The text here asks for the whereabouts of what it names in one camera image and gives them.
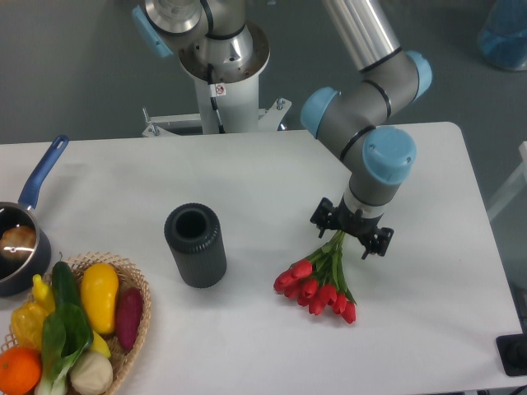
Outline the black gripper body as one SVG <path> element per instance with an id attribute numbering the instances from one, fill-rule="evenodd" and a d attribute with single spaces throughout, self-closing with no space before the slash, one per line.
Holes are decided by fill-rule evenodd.
<path id="1" fill-rule="evenodd" d="M 357 238 L 373 234 L 381 218 L 381 216 L 366 218 L 361 210 L 352 212 L 343 204 L 338 206 L 335 216 L 336 230 Z"/>

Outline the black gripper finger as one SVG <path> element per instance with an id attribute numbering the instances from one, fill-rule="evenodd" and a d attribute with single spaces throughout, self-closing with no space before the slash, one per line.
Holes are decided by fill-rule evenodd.
<path id="1" fill-rule="evenodd" d="M 336 217 L 337 208 L 333 203 L 326 197 L 323 197 L 319 205 L 313 212 L 310 223 L 314 224 L 318 229 L 318 238 L 321 239 L 324 236 L 326 230 L 337 230 L 338 229 L 338 218 Z"/>
<path id="2" fill-rule="evenodd" d="M 384 257 L 393 235 L 394 230 L 387 227 L 375 227 L 364 235 L 360 235 L 359 242 L 365 248 L 361 258 L 366 259 L 369 255 Z"/>

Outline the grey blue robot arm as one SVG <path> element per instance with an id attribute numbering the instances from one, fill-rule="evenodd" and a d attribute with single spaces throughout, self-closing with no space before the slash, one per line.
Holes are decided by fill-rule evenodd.
<path id="1" fill-rule="evenodd" d="M 378 2 L 327 1 L 324 8 L 362 79 L 345 95 L 319 89 L 301 109 L 304 128 L 351 171 L 340 203 L 323 199 L 311 220 L 382 256 L 394 232 L 379 221 L 416 157 L 413 139 L 387 121 L 429 88 L 431 67 L 421 54 L 401 49 Z M 244 2 L 141 1 L 132 18 L 159 57 L 177 55 L 194 79 L 204 133 L 263 125 L 258 78 L 270 51 Z"/>

